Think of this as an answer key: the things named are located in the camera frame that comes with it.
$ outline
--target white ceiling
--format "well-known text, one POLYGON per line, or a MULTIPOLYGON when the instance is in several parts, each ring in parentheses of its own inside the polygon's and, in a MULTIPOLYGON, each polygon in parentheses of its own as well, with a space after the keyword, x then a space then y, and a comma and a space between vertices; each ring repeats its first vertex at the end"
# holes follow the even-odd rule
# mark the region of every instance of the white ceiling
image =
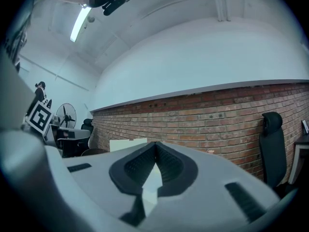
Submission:
MULTIPOLYGON (((225 0, 223 13, 226 17, 225 0)), ((271 24, 298 42, 303 32, 281 0, 228 0, 231 18, 241 17, 271 24)), ((215 0, 131 0, 110 16, 93 9, 94 23, 84 23, 76 43, 70 34, 81 7, 59 0, 46 0, 34 11, 32 24, 49 32, 59 44, 102 72, 141 40, 177 24, 217 17, 215 0)))

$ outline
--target curved white wall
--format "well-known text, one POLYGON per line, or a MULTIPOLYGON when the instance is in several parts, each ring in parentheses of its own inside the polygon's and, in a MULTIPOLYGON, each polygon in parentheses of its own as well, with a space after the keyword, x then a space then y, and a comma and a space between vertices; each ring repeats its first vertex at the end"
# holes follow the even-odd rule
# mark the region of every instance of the curved white wall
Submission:
POLYGON ((201 19, 135 45, 101 75, 90 110, 196 92, 309 80, 309 58, 267 24, 201 19))

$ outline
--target black vent slot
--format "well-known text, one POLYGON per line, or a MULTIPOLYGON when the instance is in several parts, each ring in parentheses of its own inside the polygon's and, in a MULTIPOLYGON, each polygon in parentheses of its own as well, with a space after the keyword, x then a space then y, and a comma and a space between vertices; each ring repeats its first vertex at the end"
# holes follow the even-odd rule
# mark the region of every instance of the black vent slot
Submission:
POLYGON ((155 145, 125 164, 125 173, 142 187, 155 165, 155 145))
POLYGON ((253 222, 265 214, 265 210, 240 184, 236 182, 229 183, 225 185, 225 188, 246 215, 249 222, 253 222))
POLYGON ((160 169, 163 184, 177 178, 183 171, 182 161, 161 147, 157 148, 156 163, 160 169))
POLYGON ((72 173, 72 172, 80 171, 80 170, 90 168, 90 167, 91 165, 89 163, 83 163, 83 164, 68 167, 68 170, 70 173, 72 173))

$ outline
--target ceiling pipe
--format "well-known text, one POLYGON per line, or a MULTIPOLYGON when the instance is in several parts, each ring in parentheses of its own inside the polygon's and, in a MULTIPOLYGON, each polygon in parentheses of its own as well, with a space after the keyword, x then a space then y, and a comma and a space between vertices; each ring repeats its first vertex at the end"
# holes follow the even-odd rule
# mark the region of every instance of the ceiling pipe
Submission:
POLYGON ((226 19, 227 21, 231 21, 231 11, 230 11, 229 0, 225 0, 225 6, 226 6, 226 19))
POLYGON ((224 21, 223 11, 222 11, 222 1, 215 0, 217 13, 218 13, 218 21, 224 21))
POLYGON ((246 16, 246 4, 247 4, 247 0, 243 0, 242 18, 245 18, 245 16, 246 16))

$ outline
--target black rubber pad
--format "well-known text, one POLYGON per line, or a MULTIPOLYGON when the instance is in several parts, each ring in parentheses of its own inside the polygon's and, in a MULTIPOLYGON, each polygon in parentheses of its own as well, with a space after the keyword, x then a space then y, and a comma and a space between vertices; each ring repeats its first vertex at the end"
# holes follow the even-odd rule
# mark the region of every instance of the black rubber pad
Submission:
POLYGON ((197 164, 188 156, 161 142, 151 142, 114 162, 109 174, 122 193, 142 195, 142 187, 155 163, 163 182, 163 186, 158 189, 158 197, 180 195, 197 178, 197 164))
POLYGON ((225 185, 225 188, 246 215, 249 222, 253 222, 265 214, 265 210, 240 184, 236 182, 229 183, 225 185))
POLYGON ((91 165, 89 163, 83 163, 83 164, 68 167, 68 170, 70 173, 72 173, 72 172, 80 171, 80 170, 90 168, 90 167, 91 165))

